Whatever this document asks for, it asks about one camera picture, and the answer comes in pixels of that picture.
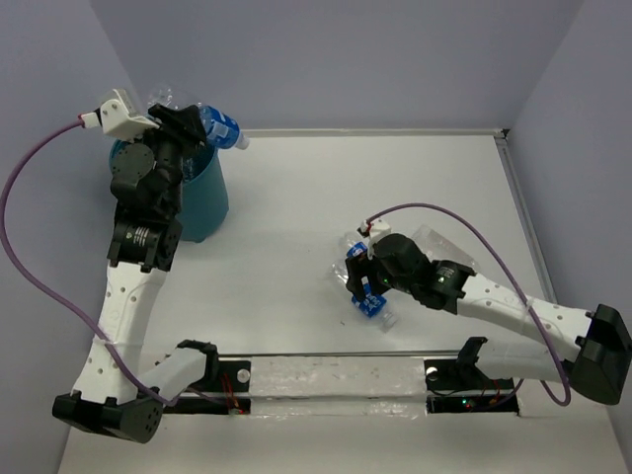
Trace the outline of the small blue label bottle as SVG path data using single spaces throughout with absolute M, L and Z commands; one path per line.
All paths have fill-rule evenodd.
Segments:
M 356 231 L 346 232 L 338 241 L 340 252 L 344 259 L 355 257 L 367 252 L 364 238 Z

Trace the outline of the blue label bottle white cap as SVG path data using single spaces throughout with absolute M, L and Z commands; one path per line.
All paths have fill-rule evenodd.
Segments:
M 148 107 L 160 104 L 173 110 L 197 106 L 208 144 L 220 149 L 240 150 L 246 150 L 250 145 L 250 138 L 234 118 L 181 88 L 158 84 L 149 92 L 147 104 Z

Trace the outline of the large blue label bottle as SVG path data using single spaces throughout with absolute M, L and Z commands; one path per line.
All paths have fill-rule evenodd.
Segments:
M 398 318 L 392 310 L 392 305 L 383 295 L 374 294 L 365 278 L 362 280 L 365 299 L 357 299 L 347 289 L 349 276 L 344 261 L 338 260 L 332 264 L 330 277 L 338 293 L 355 310 L 355 313 L 362 315 L 362 318 L 367 323 L 386 333 L 398 322 Z

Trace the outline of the clear bottle white label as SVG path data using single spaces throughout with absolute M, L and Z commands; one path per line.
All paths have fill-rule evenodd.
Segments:
M 480 272 L 480 266 L 473 257 L 425 224 L 414 232 L 411 239 L 431 261 L 449 260 Z

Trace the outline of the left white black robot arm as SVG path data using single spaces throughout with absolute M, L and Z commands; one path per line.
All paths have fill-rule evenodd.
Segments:
M 124 144 L 111 160 L 117 201 L 107 259 L 104 302 L 88 357 L 72 390 L 55 398 L 52 414 L 80 431 L 146 443 L 165 408 L 190 387 L 218 378 L 215 345 L 184 340 L 138 375 L 149 319 L 181 239 L 185 159 L 206 146 L 195 105 L 152 106 L 147 115 L 119 116 L 104 107 L 106 134 Z

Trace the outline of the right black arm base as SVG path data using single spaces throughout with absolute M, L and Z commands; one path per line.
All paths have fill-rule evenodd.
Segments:
M 478 368 L 458 366 L 455 359 L 429 360 L 426 387 L 429 414 L 519 414 L 512 379 L 491 379 Z

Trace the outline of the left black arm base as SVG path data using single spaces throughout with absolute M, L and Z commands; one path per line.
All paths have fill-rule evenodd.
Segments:
M 221 359 L 217 374 L 193 384 L 174 407 L 164 409 L 173 415 L 249 415 L 251 413 L 251 362 L 246 359 Z

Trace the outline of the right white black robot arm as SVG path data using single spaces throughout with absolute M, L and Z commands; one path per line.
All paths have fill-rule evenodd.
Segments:
M 621 400 L 631 365 L 631 335 L 618 310 L 570 308 L 520 295 L 451 260 L 430 260 L 409 237 L 389 234 L 345 259 L 346 287 L 357 299 L 396 290 L 422 306 L 504 328 L 522 343 L 471 337 L 454 364 L 456 379 L 567 382 L 602 405 Z

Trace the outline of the teal plastic bin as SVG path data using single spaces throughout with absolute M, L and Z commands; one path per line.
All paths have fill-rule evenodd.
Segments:
M 193 181 L 168 181 L 142 138 L 116 143 L 110 170 L 110 191 L 117 201 L 115 230 L 125 243 L 147 247 L 153 237 L 199 243 L 228 213 L 218 153 L 209 145 L 207 168 Z

